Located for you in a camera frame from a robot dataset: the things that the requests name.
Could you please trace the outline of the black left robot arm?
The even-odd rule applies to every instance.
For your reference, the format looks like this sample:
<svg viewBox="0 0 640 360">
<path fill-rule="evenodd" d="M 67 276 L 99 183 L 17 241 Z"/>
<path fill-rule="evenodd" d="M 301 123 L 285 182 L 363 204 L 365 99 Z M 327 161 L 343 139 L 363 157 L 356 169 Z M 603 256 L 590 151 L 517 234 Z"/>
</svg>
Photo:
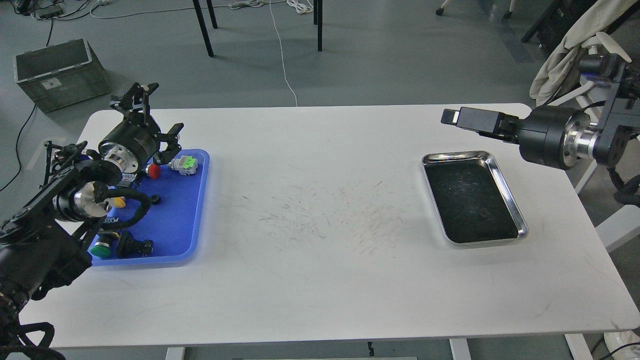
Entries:
<svg viewBox="0 0 640 360">
<path fill-rule="evenodd" d="M 66 146 L 45 143 L 45 179 L 40 191 L 1 225 L 0 307 L 1 358 L 18 353 L 31 360 L 62 360 L 50 346 L 55 328 L 48 322 L 22 324 L 29 301 L 42 300 L 52 289 L 69 286 L 92 266 L 89 246 L 99 233 L 112 235 L 139 223 L 157 194 L 148 196 L 122 186 L 171 162 L 182 150 L 183 123 L 162 132 L 151 116 L 150 95 L 158 83 L 135 82 L 110 107 L 123 116 L 99 143 Z"/>
</svg>

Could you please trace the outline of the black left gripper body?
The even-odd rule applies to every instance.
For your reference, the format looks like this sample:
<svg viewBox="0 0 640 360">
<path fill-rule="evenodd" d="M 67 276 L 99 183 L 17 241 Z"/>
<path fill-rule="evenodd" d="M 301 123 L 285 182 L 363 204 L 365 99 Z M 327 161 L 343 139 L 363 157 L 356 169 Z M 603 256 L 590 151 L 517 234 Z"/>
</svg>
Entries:
<svg viewBox="0 0 640 360">
<path fill-rule="evenodd" d="M 157 125 L 122 121 L 99 143 L 98 152 L 105 161 L 116 164 L 121 173 L 134 174 L 160 149 L 155 137 L 158 133 Z"/>
</svg>

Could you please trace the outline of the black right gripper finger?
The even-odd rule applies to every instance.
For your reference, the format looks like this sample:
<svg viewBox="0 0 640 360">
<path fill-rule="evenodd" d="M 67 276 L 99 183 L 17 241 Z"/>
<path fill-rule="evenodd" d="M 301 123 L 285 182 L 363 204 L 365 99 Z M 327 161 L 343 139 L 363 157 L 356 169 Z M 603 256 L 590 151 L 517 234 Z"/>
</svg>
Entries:
<svg viewBox="0 0 640 360">
<path fill-rule="evenodd" d="M 498 141 L 506 143 L 519 143 L 519 127 L 521 119 L 512 115 L 503 116 L 499 124 L 496 123 L 496 129 L 492 132 L 480 131 L 478 134 L 490 139 L 496 139 Z"/>
<path fill-rule="evenodd" d="M 476 133 L 498 134 L 505 116 L 503 112 L 460 107 L 458 110 L 444 109 L 441 123 Z"/>
</svg>

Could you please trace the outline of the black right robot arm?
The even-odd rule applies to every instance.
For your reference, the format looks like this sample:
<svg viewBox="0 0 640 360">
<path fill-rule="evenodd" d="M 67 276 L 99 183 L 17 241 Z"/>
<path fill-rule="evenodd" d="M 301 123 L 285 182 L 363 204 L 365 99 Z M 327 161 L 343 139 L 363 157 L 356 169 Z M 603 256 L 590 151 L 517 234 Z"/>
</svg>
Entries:
<svg viewBox="0 0 640 360">
<path fill-rule="evenodd" d="M 631 139 L 639 137 L 639 72 L 618 54 L 586 55 L 578 70 L 598 85 L 608 85 L 606 100 L 595 102 L 601 115 L 591 125 L 585 109 L 540 105 L 525 118 L 473 107 L 445 109 L 441 123 L 480 136 L 516 144 L 530 163 L 571 169 L 580 158 L 606 167 L 614 199 L 638 207 L 639 177 L 624 181 L 616 166 Z"/>
</svg>

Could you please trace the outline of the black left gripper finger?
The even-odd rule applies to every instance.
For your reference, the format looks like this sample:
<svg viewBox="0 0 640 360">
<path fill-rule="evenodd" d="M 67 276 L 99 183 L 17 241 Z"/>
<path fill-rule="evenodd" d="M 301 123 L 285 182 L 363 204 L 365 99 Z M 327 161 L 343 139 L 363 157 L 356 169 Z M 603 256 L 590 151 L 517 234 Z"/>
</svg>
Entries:
<svg viewBox="0 0 640 360">
<path fill-rule="evenodd" d="M 149 96 L 158 89 L 157 82 L 141 85 L 135 82 L 122 96 L 113 95 L 110 98 L 110 107 L 121 113 L 123 121 L 135 126 L 150 126 L 153 121 Z"/>
<path fill-rule="evenodd" d="M 169 164 L 182 150 L 182 146 L 179 144 L 179 133 L 184 127 L 183 123 L 175 123 L 169 132 L 155 134 L 155 141 L 158 145 L 163 142 L 166 144 L 165 150 L 158 150 L 155 153 L 155 164 Z"/>
</svg>

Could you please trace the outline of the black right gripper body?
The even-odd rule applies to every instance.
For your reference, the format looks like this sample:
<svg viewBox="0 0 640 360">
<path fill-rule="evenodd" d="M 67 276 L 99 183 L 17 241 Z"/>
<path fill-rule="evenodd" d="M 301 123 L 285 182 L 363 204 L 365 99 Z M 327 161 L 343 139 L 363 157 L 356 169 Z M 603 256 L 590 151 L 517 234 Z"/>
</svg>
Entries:
<svg viewBox="0 0 640 360">
<path fill-rule="evenodd" d="M 589 123 L 582 110 L 541 105 L 519 125 L 519 154 L 533 164 L 569 170 L 578 162 L 577 138 Z"/>
</svg>

